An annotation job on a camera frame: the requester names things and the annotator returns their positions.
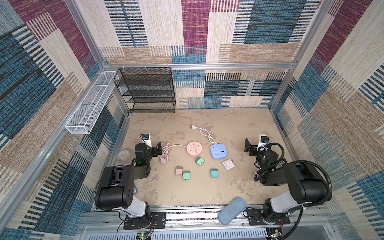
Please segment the green plug adapter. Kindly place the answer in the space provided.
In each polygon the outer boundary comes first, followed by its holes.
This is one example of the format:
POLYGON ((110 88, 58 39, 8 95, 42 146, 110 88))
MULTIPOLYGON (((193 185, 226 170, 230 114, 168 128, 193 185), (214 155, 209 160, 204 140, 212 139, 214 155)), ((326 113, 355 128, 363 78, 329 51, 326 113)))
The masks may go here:
POLYGON ((190 179, 191 179, 191 173, 190 173, 190 171, 183 171, 182 176, 183 176, 183 180, 184 180, 184 181, 187 181, 187 180, 190 180, 190 179))

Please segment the green plug adapter cube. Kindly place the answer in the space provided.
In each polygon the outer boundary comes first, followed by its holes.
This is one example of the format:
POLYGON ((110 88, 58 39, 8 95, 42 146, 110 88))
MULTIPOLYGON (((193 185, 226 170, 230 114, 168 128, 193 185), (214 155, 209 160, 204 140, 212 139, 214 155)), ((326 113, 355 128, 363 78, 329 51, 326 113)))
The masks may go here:
POLYGON ((195 163, 199 166, 202 166, 205 163, 205 160, 201 157, 198 157, 195 161, 195 163))

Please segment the teal plug adapter cube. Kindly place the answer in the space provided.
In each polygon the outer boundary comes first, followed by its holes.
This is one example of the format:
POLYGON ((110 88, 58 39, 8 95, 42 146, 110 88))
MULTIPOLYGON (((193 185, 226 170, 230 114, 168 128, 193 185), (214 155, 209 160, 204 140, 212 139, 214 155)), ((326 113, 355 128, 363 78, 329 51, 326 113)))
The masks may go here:
POLYGON ((218 178, 219 177, 218 169, 211 169, 210 174, 211 174, 211 178, 218 178))

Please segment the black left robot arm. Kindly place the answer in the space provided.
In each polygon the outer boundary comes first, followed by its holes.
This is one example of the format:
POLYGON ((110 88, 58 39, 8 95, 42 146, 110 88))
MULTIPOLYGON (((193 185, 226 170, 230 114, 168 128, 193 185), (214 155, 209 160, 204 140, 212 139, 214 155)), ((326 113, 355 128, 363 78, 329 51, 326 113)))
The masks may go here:
POLYGON ((119 211, 125 230, 164 229, 166 213, 152 213, 147 202, 134 196, 134 181, 148 178, 151 159, 162 152, 162 145, 149 147, 145 143, 135 146, 136 158, 131 165, 104 168, 95 195, 96 208, 102 211, 119 211))

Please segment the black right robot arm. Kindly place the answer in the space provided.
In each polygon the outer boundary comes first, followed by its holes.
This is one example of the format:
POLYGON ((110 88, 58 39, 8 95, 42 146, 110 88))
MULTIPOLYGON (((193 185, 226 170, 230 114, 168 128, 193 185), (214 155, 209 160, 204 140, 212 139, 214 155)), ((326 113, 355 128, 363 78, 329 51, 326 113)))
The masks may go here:
POLYGON ((331 200, 332 181, 320 165, 305 160, 287 162, 283 146, 271 143, 265 135, 260 137, 257 145, 245 140, 244 151, 256 158, 255 182, 265 187, 287 185, 289 188, 283 194, 265 200, 261 209, 246 208, 251 226, 288 224, 290 213, 331 200))

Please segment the pink plug adapter cube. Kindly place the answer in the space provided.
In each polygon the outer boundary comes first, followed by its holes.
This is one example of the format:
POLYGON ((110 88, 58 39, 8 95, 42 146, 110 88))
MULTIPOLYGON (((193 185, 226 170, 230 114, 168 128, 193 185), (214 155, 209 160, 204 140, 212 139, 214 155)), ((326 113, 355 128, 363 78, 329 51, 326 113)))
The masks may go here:
POLYGON ((183 175, 183 167, 177 166, 175 168, 175 175, 176 176, 182 176, 183 175))

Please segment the white square adapter cube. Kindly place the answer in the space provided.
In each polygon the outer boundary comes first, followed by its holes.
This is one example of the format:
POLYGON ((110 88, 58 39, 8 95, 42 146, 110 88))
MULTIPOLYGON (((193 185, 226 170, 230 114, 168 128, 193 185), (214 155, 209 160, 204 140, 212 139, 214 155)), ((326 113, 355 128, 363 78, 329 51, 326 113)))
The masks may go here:
POLYGON ((231 170, 235 167, 235 165, 231 159, 223 161, 222 164, 223 164, 224 168, 226 169, 226 171, 231 170))

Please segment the blue square power strip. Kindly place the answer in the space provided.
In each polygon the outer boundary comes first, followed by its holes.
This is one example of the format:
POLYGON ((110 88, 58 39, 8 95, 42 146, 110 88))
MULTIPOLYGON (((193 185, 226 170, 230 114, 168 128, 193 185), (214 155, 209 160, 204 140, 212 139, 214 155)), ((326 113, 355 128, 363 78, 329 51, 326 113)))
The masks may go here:
POLYGON ((224 144, 213 144, 210 146, 210 151, 214 160, 223 160, 228 156, 228 151, 224 144))

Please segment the clear tape roll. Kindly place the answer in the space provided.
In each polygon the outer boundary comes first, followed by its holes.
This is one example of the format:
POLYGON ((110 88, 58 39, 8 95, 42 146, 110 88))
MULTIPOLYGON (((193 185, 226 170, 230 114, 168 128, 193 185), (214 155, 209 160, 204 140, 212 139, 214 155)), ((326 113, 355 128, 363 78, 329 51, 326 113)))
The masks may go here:
POLYGON ((131 157, 131 151, 129 149, 122 149, 117 154, 117 161, 126 162, 131 157))

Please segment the pink round power strip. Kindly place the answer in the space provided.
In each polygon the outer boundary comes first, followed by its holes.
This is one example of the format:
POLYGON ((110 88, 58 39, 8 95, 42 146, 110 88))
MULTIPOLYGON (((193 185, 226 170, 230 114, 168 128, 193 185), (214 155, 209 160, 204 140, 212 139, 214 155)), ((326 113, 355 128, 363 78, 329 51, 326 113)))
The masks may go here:
POLYGON ((193 158, 198 158, 203 151, 203 146, 197 141, 193 141, 187 144, 186 150, 189 156, 193 158))

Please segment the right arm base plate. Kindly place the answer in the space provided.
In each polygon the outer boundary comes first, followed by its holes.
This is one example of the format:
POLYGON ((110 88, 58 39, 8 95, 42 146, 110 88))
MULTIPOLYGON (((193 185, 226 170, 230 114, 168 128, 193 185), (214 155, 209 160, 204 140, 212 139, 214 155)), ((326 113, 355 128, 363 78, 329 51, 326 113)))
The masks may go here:
POLYGON ((263 209, 245 208, 243 215, 248 219, 250 226, 285 225, 290 224, 288 214, 267 212, 263 209))

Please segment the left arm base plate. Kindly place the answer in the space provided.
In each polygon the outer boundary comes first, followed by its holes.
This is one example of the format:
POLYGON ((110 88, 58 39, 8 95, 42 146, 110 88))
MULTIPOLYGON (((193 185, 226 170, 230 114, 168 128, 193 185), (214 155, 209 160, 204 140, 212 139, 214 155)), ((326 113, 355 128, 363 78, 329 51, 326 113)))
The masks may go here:
POLYGON ((123 226, 124 230, 149 230, 149 229, 164 229, 166 226, 166 212, 154 212, 145 214, 139 218, 126 217, 123 226))

